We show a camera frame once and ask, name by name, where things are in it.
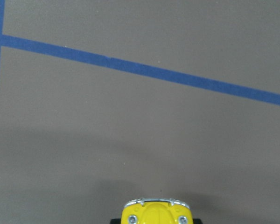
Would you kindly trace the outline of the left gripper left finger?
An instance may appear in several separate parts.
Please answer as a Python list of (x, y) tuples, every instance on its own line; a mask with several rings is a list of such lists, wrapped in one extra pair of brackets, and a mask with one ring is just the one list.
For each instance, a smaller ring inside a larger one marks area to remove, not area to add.
[(112, 218), (110, 220), (110, 224), (121, 224), (121, 219), (120, 218)]

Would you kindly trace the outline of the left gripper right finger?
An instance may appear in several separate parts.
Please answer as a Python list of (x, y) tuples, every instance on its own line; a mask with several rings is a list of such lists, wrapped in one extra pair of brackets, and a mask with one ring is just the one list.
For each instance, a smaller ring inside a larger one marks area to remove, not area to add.
[(203, 224), (203, 222), (199, 218), (193, 218), (193, 224)]

